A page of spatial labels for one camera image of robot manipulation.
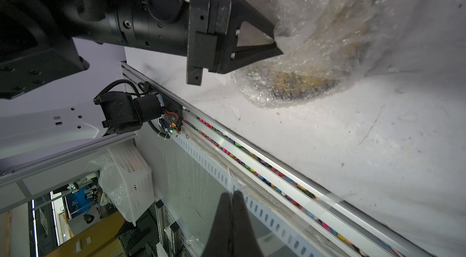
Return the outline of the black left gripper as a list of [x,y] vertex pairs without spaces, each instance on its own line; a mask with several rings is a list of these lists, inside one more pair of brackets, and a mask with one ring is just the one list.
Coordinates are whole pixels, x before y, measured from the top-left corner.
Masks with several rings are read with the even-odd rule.
[[186,83],[200,86],[204,69],[228,74],[282,55],[274,29],[246,0],[190,0]]

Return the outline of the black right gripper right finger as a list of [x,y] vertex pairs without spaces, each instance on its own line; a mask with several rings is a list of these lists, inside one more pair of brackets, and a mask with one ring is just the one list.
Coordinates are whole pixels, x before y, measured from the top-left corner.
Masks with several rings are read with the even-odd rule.
[[255,237],[245,198],[241,191],[232,197],[232,253],[233,257],[262,257],[263,253]]

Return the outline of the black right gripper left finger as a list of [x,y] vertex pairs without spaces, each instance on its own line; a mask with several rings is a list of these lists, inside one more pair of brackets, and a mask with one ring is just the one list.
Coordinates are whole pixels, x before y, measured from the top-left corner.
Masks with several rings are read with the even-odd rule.
[[223,193],[220,197],[215,218],[202,257],[231,257],[233,208],[231,195]]

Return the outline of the yellow patterned dinner plate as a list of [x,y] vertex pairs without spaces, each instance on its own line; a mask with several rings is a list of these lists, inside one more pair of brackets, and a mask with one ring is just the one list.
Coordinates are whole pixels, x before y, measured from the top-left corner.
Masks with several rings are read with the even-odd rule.
[[309,100],[361,75],[381,54],[385,10],[385,0],[322,0],[308,18],[287,8],[275,32],[284,54],[257,77],[267,101]]

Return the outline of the clear bubble wrap sheet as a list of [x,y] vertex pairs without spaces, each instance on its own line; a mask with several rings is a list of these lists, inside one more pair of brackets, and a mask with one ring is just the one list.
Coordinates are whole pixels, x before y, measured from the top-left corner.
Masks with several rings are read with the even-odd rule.
[[235,71],[252,104],[281,108],[341,92],[401,37],[420,0],[246,0],[270,19],[272,35],[246,24],[243,45],[276,42],[282,54]]

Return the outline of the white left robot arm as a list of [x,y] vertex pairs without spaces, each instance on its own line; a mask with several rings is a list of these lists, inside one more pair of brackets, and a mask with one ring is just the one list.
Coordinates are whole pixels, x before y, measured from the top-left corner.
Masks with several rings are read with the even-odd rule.
[[[1,0],[1,98],[12,100],[85,71],[74,40],[186,57],[186,82],[227,74],[282,54],[276,42],[239,46],[248,23],[268,37],[274,24],[245,0]],[[1,157],[54,144],[137,131],[170,138],[182,106],[149,83],[119,79],[90,103],[1,119]]]

